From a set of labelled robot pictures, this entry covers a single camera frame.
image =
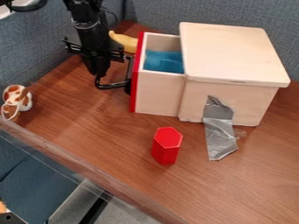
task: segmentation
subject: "blue object inside box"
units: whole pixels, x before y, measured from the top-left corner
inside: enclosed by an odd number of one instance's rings
[[[183,55],[181,52],[158,52],[147,50],[144,69],[183,74]]]

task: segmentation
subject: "wooden table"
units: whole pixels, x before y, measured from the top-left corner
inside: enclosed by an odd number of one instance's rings
[[[122,24],[128,35],[140,30],[149,29]],[[114,63],[106,81],[121,80],[124,68]],[[31,90],[35,105],[19,117],[21,127],[0,120],[0,128],[161,221],[299,223],[299,83],[279,90],[260,126],[237,127],[247,137],[218,162],[208,161],[202,124],[129,113],[129,96],[96,89],[77,56]],[[174,165],[150,155],[161,126],[184,135]]]

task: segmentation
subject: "white and orange object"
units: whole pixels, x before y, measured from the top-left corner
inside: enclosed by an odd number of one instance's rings
[[[2,97],[4,104],[1,107],[1,116],[7,120],[16,120],[20,112],[32,107],[32,94],[24,86],[8,86],[3,91]]]

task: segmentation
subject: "duct tape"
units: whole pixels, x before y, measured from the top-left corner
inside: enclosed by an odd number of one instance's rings
[[[203,122],[209,160],[220,160],[238,150],[233,131],[234,111],[216,97],[208,96]]]

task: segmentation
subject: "box lid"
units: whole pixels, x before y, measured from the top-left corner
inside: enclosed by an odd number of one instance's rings
[[[261,28],[180,24],[189,80],[285,88],[290,79]]]

